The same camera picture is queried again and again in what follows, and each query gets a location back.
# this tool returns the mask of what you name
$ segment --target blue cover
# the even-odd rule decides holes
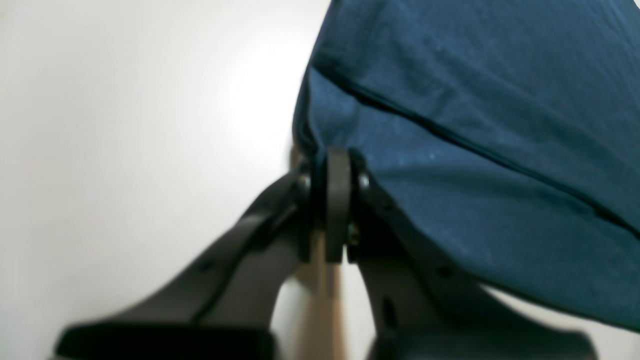
[[[294,120],[482,280],[640,331],[633,0],[340,0]]]

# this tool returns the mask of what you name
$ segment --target hole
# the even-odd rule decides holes
[[[396,316],[396,309],[394,308],[391,299],[384,297],[382,299],[382,317],[385,320],[385,326],[391,329],[395,329],[398,325]]]
[[[448,279],[453,275],[453,270],[448,267],[448,266],[441,266],[437,269],[438,274],[440,274],[440,276]]]
[[[216,267],[215,261],[205,260],[202,264],[198,266],[198,270],[204,274],[211,271],[214,267]]]

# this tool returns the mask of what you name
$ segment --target white background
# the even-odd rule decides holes
[[[153,292],[287,171],[327,6],[0,0],[0,360],[46,359],[63,326]],[[339,270],[333,310],[302,278],[278,302],[283,356],[308,359],[303,307],[329,314],[316,320],[334,328],[334,358],[363,359],[374,331],[357,271]],[[587,329],[605,360],[640,358],[633,334],[515,305]]]

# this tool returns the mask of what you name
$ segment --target blue fabric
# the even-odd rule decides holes
[[[469,272],[640,331],[633,0],[334,1],[294,133],[359,149]]]

